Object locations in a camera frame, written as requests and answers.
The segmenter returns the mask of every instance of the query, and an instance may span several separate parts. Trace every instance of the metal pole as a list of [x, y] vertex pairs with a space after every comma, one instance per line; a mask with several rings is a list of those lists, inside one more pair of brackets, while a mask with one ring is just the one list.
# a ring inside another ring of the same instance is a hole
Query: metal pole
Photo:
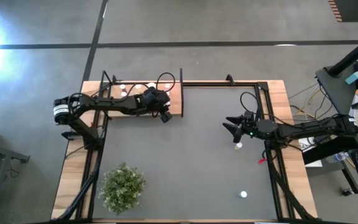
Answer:
[[358, 46], [352, 50], [348, 55], [346, 55], [340, 62], [332, 66], [328, 73], [330, 76], [334, 78], [339, 78], [341, 76], [341, 72], [345, 70], [347, 67], [351, 66], [358, 59]]

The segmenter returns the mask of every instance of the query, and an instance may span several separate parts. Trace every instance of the concrete floor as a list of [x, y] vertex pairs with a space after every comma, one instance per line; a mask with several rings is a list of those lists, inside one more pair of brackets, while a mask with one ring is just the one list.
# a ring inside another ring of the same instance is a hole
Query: concrete floor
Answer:
[[[0, 0], [0, 44], [91, 43], [102, 0]], [[326, 0], [110, 0], [100, 43], [254, 40], [352, 40], [358, 23], [338, 23]], [[314, 72], [354, 45], [98, 49], [90, 80], [102, 70], [120, 79], [282, 79], [288, 96], [314, 84]], [[50, 218], [67, 142], [55, 126], [52, 101], [80, 89], [89, 49], [0, 50], [0, 145], [30, 154], [0, 193], [0, 223]], [[308, 93], [290, 99], [302, 106]], [[313, 98], [313, 112], [322, 97]], [[321, 111], [328, 109], [326, 102]], [[358, 196], [340, 172], [310, 178], [319, 217], [358, 223]]]

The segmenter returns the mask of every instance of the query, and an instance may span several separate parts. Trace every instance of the wooden board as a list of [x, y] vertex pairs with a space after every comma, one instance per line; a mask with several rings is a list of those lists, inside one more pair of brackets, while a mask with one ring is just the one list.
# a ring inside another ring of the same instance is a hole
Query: wooden board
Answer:
[[[165, 90], [165, 91], [168, 90], [169, 88], [166, 88], [165, 84], [172, 86], [172, 83], [161, 82], [158, 84], [157, 89]], [[131, 89], [131, 87], [132, 85], [125, 85], [125, 89], [123, 91], [120, 88], [120, 85], [114, 85], [111, 90], [111, 96], [113, 96], [114, 98], [122, 98], [121, 93], [122, 92], [127, 93]], [[139, 87], [140, 87], [139, 89], [134, 87], [132, 91], [129, 93], [129, 96], [135, 94], [142, 94], [146, 90], [146, 87], [143, 85], [139, 85]], [[169, 98], [171, 99], [169, 112], [172, 115], [181, 115], [181, 88], [180, 88], [179, 81], [176, 82], [175, 86], [173, 86], [172, 90], [170, 90], [168, 94], [169, 94]], [[115, 118], [115, 117], [126, 117], [128, 115], [122, 114], [118, 111], [109, 111], [109, 116]]]
[[[137, 82], [148, 83], [149, 81], [137, 81]], [[184, 81], [184, 82], [190, 83], [190, 82], [200, 82], [200, 81], [195, 80], [195, 81]], [[288, 102], [288, 96], [285, 90], [285, 85], [283, 80], [241, 80], [236, 82], [267, 82], [274, 115], [285, 122], [293, 124], [290, 104]], [[127, 81], [121, 83], [133, 83], [133, 81]], [[87, 95], [91, 95], [99, 89], [99, 84], [100, 82], [98, 81], [84, 82], [82, 92]], [[83, 121], [86, 122], [88, 125], [93, 120], [92, 113], [93, 111], [89, 111], [89, 113], [84, 114], [83, 117], [81, 117]], [[75, 143], [73, 141], [70, 142], [68, 145], [68, 152], [69, 150], [76, 149], [77, 146], [80, 146], [80, 144], [82, 143], [78, 143], [78, 142]], [[303, 162], [301, 152], [291, 147], [283, 149], [282, 152], [283, 152], [285, 169], [287, 172], [288, 183], [290, 185], [291, 191], [294, 193], [295, 197], [299, 200], [302, 206], [304, 206], [304, 208], [312, 216], [317, 217], [317, 211], [314, 205], [314, 200], [311, 193], [309, 180], [306, 174], [306, 168]], [[78, 154], [76, 155], [76, 157], [71, 157], [71, 158], [69, 157], [65, 161], [63, 165], [59, 187], [58, 187], [58, 193], [55, 199], [55, 205], [53, 206], [52, 218], [56, 218], [60, 214], [62, 214], [65, 208], [67, 207], [67, 205], [69, 205], [77, 195], [81, 184], [81, 178], [82, 178], [81, 174], [84, 170], [85, 159], [86, 159], [86, 153]], [[88, 191], [86, 202], [84, 204], [84, 210], [83, 210], [84, 215], [87, 214], [87, 209], [88, 209], [87, 204], [89, 204], [88, 202], [90, 199], [89, 193], [90, 190]], [[282, 209], [284, 214], [288, 214], [287, 206], [285, 205], [285, 197], [283, 196], [282, 192], [280, 192], [280, 200], [282, 202]], [[136, 221], [151, 222], [150, 220], [136, 220]], [[113, 222], [113, 220], [103, 220], [103, 222]], [[214, 222], [227, 222], [227, 220], [215, 220]]]

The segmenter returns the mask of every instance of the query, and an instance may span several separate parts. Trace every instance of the black cable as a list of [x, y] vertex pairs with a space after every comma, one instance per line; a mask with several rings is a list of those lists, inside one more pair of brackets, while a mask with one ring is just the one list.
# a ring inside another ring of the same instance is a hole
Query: black cable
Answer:
[[288, 99], [291, 99], [291, 98], [293, 98], [294, 96], [297, 96], [297, 95], [299, 95], [300, 93], [303, 93], [304, 91], [306, 91], [306, 90], [312, 88], [313, 86], [315, 86], [315, 85], [317, 85], [317, 84], [318, 84], [318, 83], [315, 83], [315, 84], [309, 86], [308, 88], [305, 88], [304, 90], [301, 90], [301, 91], [299, 91], [298, 93], [295, 93], [295, 94], [292, 95], [291, 97], [288, 97]]
[[295, 148], [295, 149], [297, 149], [297, 150], [299, 150], [299, 151], [303, 151], [301, 148], [299, 148], [299, 147], [297, 147], [297, 146], [294, 146], [294, 145], [291, 145], [291, 144], [286, 144], [287, 146], [291, 146], [292, 148]]
[[[297, 109], [298, 111], [301, 111], [302, 113], [305, 113], [306, 114], [306, 112], [304, 111], [304, 110], [301, 110], [299, 107], [297, 107], [297, 106], [295, 106], [295, 105], [290, 105], [290, 107], [293, 107], [293, 108], [295, 108], [295, 109]], [[309, 118], [311, 118], [311, 119], [313, 119], [313, 120], [316, 120], [316, 118], [314, 118], [314, 117], [312, 117], [312, 116], [310, 116], [310, 115], [308, 115], [308, 114], [306, 114], [307, 115], [307, 117], [309, 117]]]
[[73, 97], [73, 96], [75, 96], [75, 95], [78, 95], [78, 96], [85, 96], [85, 97], [89, 97], [90, 98], [90, 96], [88, 96], [88, 95], [86, 95], [86, 94], [84, 94], [84, 93], [73, 93], [73, 94], [71, 94], [69, 97], [68, 97], [68, 99], [67, 99], [67, 107], [68, 107], [68, 111], [72, 114], [73, 113], [73, 103], [74, 102], [70, 102], [71, 101], [71, 98]]
[[326, 113], [328, 113], [331, 110], [332, 107], [333, 107], [333, 103], [331, 102], [331, 106], [328, 108], [328, 110], [325, 111], [322, 115], [318, 116], [317, 119], [322, 117], [322, 116], [324, 116]]
[[[245, 92], [243, 92], [243, 93], [241, 94], [241, 96], [240, 96], [240, 103], [241, 103], [242, 107], [247, 110], [247, 108], [245, 108], [245, 106], [244, 106], [244, 104], [242, 103], [242, 100], [241, 100], [241, 99], [242, 99], [241, 97], [242, 97], [243, 94], [245, 94], [245, 93], [250, 94], [250, 95], [252, 95], [252, 96], [254, 96], [254, 95], [251, 94], [251, 93], [249, 93], [248, 91], [245, 91]], [[280, 118], [278, 118], [278, 117], [276, 117], [276, 116], [274, 116], [274, 115], [272, 115], [272, 114], [261, 114], [261, 116], [271, 116], [271, 117], [274, 117], [275, 119], [281, 121], [283, 124], [286, 124], [286, 125], [291, 126], [291, 127], [293, 127], [293, 128], [304, 129], [304, 127], [295, 126], [295, 125], [293, 125], [293, 124], [289, 124], [289, 123], [287, 123], [287, 122], [284, 122], [283, 120], [281, 120]], [[317, 127], [317, 126], [320, 126], [320, 124], [308, 126], [308, 128]]]
[[317, 118], [317, 111], [319, 111], [319, 110], [323, 107], [324, 100], [327, 98], [327, 95], [325, 95], [324, 93], [323, 93], [323, 95], [324, 95], [324, 97], [323, 97], [323, 100], [321, 101], [320, 107], [317, 108], [317, 110], [314, 112], [314, 117], [315, 117], [315, 118]]
[[324, 97], [326, 97], [326, 98], [329, 99], [329, 101], [331, 102], [331, 106], [328, 108], [327, 111], [325, 111], [322, 115], [318, 116], [316, 119], [318, 119], [318, 118], [324, 116], [324, 115], [325, 115], [326, 113], [328, 113], [328, 112], [331, 110], [331, 108], [333, 107], [333, 102], [332, 102], [331, 99], [328, 97], [328, 95], [327, 95], [326, 93], [323, 93], [323, 92], [321, 92], [321, 93], [324, 95]]
[[152, 117], [156, 118], [158, 116], [158, 111], [152, 111]]
[[135, 83], [135, 84], [133, 84], [133, 85], [131, 86], [131, 88], [130, 88], [129, 91], [127, 92], [127, 95], [124, 96], [123, 98], [121, 98], [120, 100], [116, 100], [116, 103], [120, 103], [120, 102], [123, 102], [124, 100], [126, 100], [126, 99], [128, 98], [128, 96], [129, 96], [129, 93], [132, 91], [132, 89], [133, 89], [136, 85], [143, 85], [143, 86], [145, 86], [147, 89], [149, 89], [149, 87], [148, 87], [146, 84], [144, 84], [144, 83]]
[[252, 93], [250, 93], [250, 92], [248, 92], [248, 91], [245, 91], [245, 92], [241, 93], [241, 95], [240, 95], [240, 103], [241, 103], [241, 106], [242, 106], [244, 109], [246, 109], [246, 111], [250, 111], [250, 110], [248, 110], [248, 109], [244, 106], [244, 104], [242, 103], [242, 96], [244, 96], [244, 94], [249, 94], [249, 95], [253, 96], [253, 97], [255, 98], [256, 102], [258, 102], [258, 99], [256, 98], [256, 96], [255, 96], [254, 94], [252, 94]]
[[73, 154], [74, 152], [76, 152], [76, 151], [78, 151], [78, 150], [80, 150], [80, 149], [83, 149], [84, 147], [85, 147], [85, 146], [81, 146], [81, 147], [79, 147], [78, 149], [75, 149], [75, 150], [72, 151], [71, 153], [67, 154], [66, 157], [65, 157], [65, 159], [67, 159], [67, 157], [68, 157], [69, 155]]
[[174, 77], [171, 73], [169, 73], [169, 72], [164, 72], [164, 73], [162, 73], [162, 74], [158, 77], [158, 79], [157, 79], [157, 82], [156, 82], [156, 84], [155, 84], [155, 89], [156, 89], [156, 90], [158, 90], [158, 83], [159, 83], [159, 81], [160, 81], [160, 78], [163, 77], [164, 75], [170, 75], [170, 76], [172, 77], [172, 79], [173, 79], [173, 85], [172, 85], [168, 90], [165, 90], [165, 91], [164, 91], [164, 92], [166, 93], [166, 92], [169, 92], [169, 91], [171, 91], [171, 90], [173, 89], [173, 87], [175, 86], [176, 80], [175, 80], [175, 77]]
[[328, 135], [327, 137], [323, 138], [322, 140], [320, 140], [320, 141], [318, 141], [318, 142], [315, 142], [314, 144], [312, 144], [312, 143], [309, 141], [309, 138], [307, 138], [310, 145], [309, 145], [308, 147], [304, 148], [304, 149], [301, 149], [301, 148], [296, 147], [296, 146], [291, 145], [291, 144], [286, 144], [286, 145], [287, 145], [287, 146], [294, 147], [295, 149], [298, 149], [298, 150], [300, 150], [300, 151], [303, 152], [304, 150], [309, 149], [311, 146], [317, 146], [319, 143], [321, 143], [322, 141], [324, 141], [325, 139], [327, 139], [327, 138], [329, 138], [329, 137], [331, 137], [331, 135]]
[[[262, 158], [264, 158], [265, 160], [267, 160], [267, 156], [265, 157], [265, 154], [266, 154], [266, 149], [262, 152]], [[276, 154], [273, 156], [272, 158], [272, 161], [277, 158], [277, 152]]]
[[[104, 134], [104, 131], [105, 131], [105, 130], [106, 130], [106, 129], [104, 128], [103, 131], [102, 131], [102, 133], [100, 134], [100, 137], [99, 137], [99, 138], [102, 137], [102, 135]], [[67, 155], [65, 156], [65, 159], [67, 159], [67, 157], [68, 157], [69, 155], [73, 154], [74, 152], [77, 152], [77, 151], [80, 150], [80, 149], [83, 149], [83, 148], [86, 147], [86, 146], [89, 146], [89, 144], [87, 144], [87, 145], [85, 145], [85, 146], [81, 146], [81, 147], [79, 147], [78, 149], [75, 149], [74, 151], [70, 152], [69, 154], [67, 154]]]

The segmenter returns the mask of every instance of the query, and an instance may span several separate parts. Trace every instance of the black metal frame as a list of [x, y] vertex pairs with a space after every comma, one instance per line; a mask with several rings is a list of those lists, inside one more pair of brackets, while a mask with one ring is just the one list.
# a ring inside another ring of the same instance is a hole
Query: black metal frame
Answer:
[[[268, 109], [268, 113], [269, 114], [273, 114], [273, 107], [272, 107], [272, 103], [270, 100], [270, 93], [269, 93], [269, 88], [266, 82], [234, 82], [234, 80], [232, 79], [232, 77], [230, 75], [227, 76], [227, 81], [221, 81], [221, 82], [184, 82], [183, 81], [183, 70], [180, 69], [180, 83], [181, 83], [181, 99], [182, 99], [182, 111], [181, 111], [181, 116], [183, 117], [183, 112], [184, 112], [184, 108], [183, 108], [183, 102], [184, 102], [184, 98], [183, 98], [183, 88], [184, 87], [217, 87], [217, 86], [226, 86], [226, 87], [252, 87], [255, 91], [255, 95], [257, 97], [257, 104], [258, 107], [261, 109], [261, 113], [264, 113], [263, 111], [263, 106], [262, 106], [262, 99], [261, 99], [261, 95], [260, 95], [260, 91], [264, 92], [265, 95], [265, 100], [267, 102], [267, 109]], [[105, 87], [103, 86], [103, 83], [105, 83], [104, 78], [108, 79], [108, 85], [109, 87]], [[99, 96], [101, 96], [104, 91], [108, 91], [108, 97], [110, 97], [110, 92], [111, 92], [111, 85], [113, 84], [113, 82], [110, 80], [110, 78], [107, 76], [107, 74], [103, 73], [102, 77], [101, 77], [101, 83], [99, 86]], [[121, 82], [116, 82], [116, 79], [114, 79], [114, 84], [115, 85], [119, 85], [121, 84]], [[100, 115], [100, 111], [95, 111], [94, 114], [94, 120], [93, 120], [93, 124], [96, 125], [99, 122], [99, 115]], [[104, 116], [104, 121], [103, 121], [103, 126], [104, 129], [107, 128], [108, 125], [108, 119], [110, 119], [108, 117], [108, 114], [105, 113]], [[103, 136], [103, 145], [104, 142], [106, 140], [106, 132], [104, 132], [104, 136]], [[273, 199], [274, 199], [274, 203], [275, 203], [275, 209], [276, 209], [276, 214], [277, 214], [277, 219], [281, 220], [283, 219], [283, 210], [281, 207], [281, 201], [280, 201], [280, 196], [278, 194], [278, 186], [277, 186], [277, 182], [276, 180], [273, 178], [273, 175], [275, 172], [277, 172], [273, 162], [272, 162], [272, 152], [271, 150], [275, 150], [277, 153], [277, 160], [278, 160], [278, 164], [280, 167], [280, 174], [279, 176], [282, 177], [283, 179], [283, 183], [288, 187], [288, 179], [287, 179], [287, 174], [285, 172], [285, 168], [284, 168], [284, 161], [283, 161], [283, 156], [280, 150], [276, 150], [276, 149], [271, 149], [270, 146], [268, 144], [265, 144], [265, 149], [267, 151], [267, 157], [270, 159], [271, 162], [268, 162], [268, 169], [269, 169], [269, 174], [270, 174], [270, 181], [271, 181], [271, 185], [272, 185], [272, 192], [273, 192]], [[92, 219], [93, 216], [93, 205], [94, 205], [94, 197], [95, 197], [95, 193], [96, 193], [96, 183], [98, 181], [98, 167], [100, 165], [100, 161], [103, 155], [103, 147], [101, 149], [98, 150], [98, 157], [96, 160], [96, 165], [93, 171], [93, 175], [94, 177], [92, 177], [91, 180], [91, 184], [92, 184], [92, 191], [91, 191], [91, 199], [90, 199], [90, 205], [89, 205], [89, 210], [88, 210], [88, 214], [85, 218], [85, 220]], [[82, 216], [82, 208], [83, 208], [83, 203], [84, 203], [84, 197], [85, 197], [85, 193], [88, 191], [89, 187], [90, 187], [90, 178], [88, 177], [90, 174], [90, 169], [91, 169], [91, 160], [93, 157], [93, 152], [92, 151], [88, 151], [87, 153], [87, 157], [86, 157], [86, 161], [85, 161], [85, 167], [84, 167], [84, 174], [83, 174], [83, 178], [82, 178], [82, 183], [81, 183], [81, 187], [82, 190], [80, 191], [80, 193], [82, 193], [82, 195], [80, 196], [79, 200], [78, 200], [78, 205], [76, 205], [76, 215], [75, 215], [75, 219], [76, 220], [82, 220], [84, 219], [84, 217]], [[294, 215], [294, 211], [293, 211], [293, 207], [291, 204], [291, 201], [289, 201], [289, 199], [287, 199], [287, 207], [288, 207], [288, 214], [290, 216], [290, 218], [295, 218]], [[70, 216], [66, 215], [65, 217], [63, 217], [65, 220], [68, 220], [70, 218]], [[51, 220], [51, 222], [60, 222], [61, 220]]]
[[[106, 77], [108, 79], [108, 84], [105, 86], [103, 86], [103, 83], [105, 83], [104, 77]], [[135, 84], [132, 82], [117, 82], [116, 78], [114, 76], [113, 76], [113, 81], [111, 81], [110, 78], [107, 76], [107, 74], [103, 73], [102, 78], [101, 78], [101, 83], [99, 86], [99, 96], [103, 95], [103, 93], [105, 91], [108, 91], [108, 97], [110, 97], [111, 86], [112, 85], [120, 85], [122, 83]], [[267, 110], [268, 110], [270, 119], [274, 119], [273, 106], [272, 106], [272, 102], [270, 100], [270, 93], [269, 93], [269, 87], [268, 87], [267, 82], [234, 82], [234, 80], [232, 80], [232, 77], [227, 77], [226, 81], [221, 81], [221, 82], [184, 82], [183, 81], [183, 71], [182, 71], [182, 69], [180, 69], [180, 84], [181, 84], [181, 90], [182, 90], [182, 94], [181, 94], [182, 105], [183, 105], [183, 100], [184, 100], [183, 87], [224, 87], [224, 86], [225, 87], [230, 87], [230, 86], [252, 87], [255, 91], [255, 95], [257, 97], [257, 104], [258, 104], [258, 107], [260, 108], [262, 114], [264, 114], [264, 111], [263, 111], [260, 91], [263, 91], [263, 93], [265, 95]], [[98, 181], [100, 162], [101, 162], [101, 159], [103, 156], [104, 142], [106, 140], [106, 134], [107, 134], [106, 129], [107, 129], [107, 125], [108, 125], [108, 120], [110, 119], [107, 112], [106, 111], [103, 111], [103, 112], [104, 112], [104, 118], [103, 118], [104, 134], [101, 137], [103, 144], [99, 149], [97, 149], [98, 155], [96, 158], [95, 167], [94, 167], [90, 177], [88, 177], [90, 168], [91, 168], [90, 167], [91, 160], [92, 160], [92, 156], [93, 156], [92, 151], [89, 151], [87, 154], [87, 157], [86, 157], [86, 161], [85, 161], [85, 168], [84, 168], [84, 175], [83, 175], [83, 180], [82, 180], [82, 184], [81, 184], [81, 190], [80, 190], [79, 194], [76, 196], [76, 198], [74, 199], [74, 202], [69, 206], [69, 207], [76, 209], [76, 211], [77, 211], [77, 213], [75, 215], [75, 219], [70, 220], [70, 217], [73, 215], [73, 211], [74, 211], [73, 210], [71, 213], [66, 213], [66, 214], [62, 215], [59, 219], [50, 220], [49, 222], [45, 222], [45, 223], [92, 223], [94, 197], [96, 194], [96, 184]], [[93, 123], [94, 125], [98, 124], [99, 115], [100, 115], [100, 111], [95, 111], [94, 123]], [[272, 185], [272, 193], [273, 193], [273, 200], [274, 200], [275, 209], [276, 209], [277, 221], [278, 222], [286, 222], [286, 223], [321, 223], [321, 224], [336, 223], [336, 222], [324, 222], [318, 218], [312, 217], [302, 207], [302, 205], [299, 203], [299, 201], [296, 199], [296, 197], [292, 194], [292, 192], [288, 186], [288, 179], [287, 179], [287, 174], [285, 172], [284, 160], [283, 160], [281, 150], [271, 147], [271, 145], [268, 142], [265, 142], [265, 150], [266, 150], [266, 155], [267, 155], [267, 159], [268, 159], [267, 165], [268, 165], [268, 170], [269, 170], [269, 175], [270, 175], [270, 183]], [[275, 164], [273, 163], [272, 150], [274, 150], [277, 153], [276, 158], [278, 161], [278, 166], [280, 168], [280, 173], [276, 170]], [[83, 208], [83, 203], [84, 203], [84, 197], [91, 185], [92, 185], [92, 189], [91, 189], [89, 210], [88, 210], [88, 214], [87, 214], [86, 218], [83, 218], [82, 217], [82, 208]], [[283, 217], [283, 210], [281, 207], [280, 195], [278, 192], [277, 185], [284, 192], [289, 218]], [[300, 215], [301, 220], [296, 219], [294, 209]]]

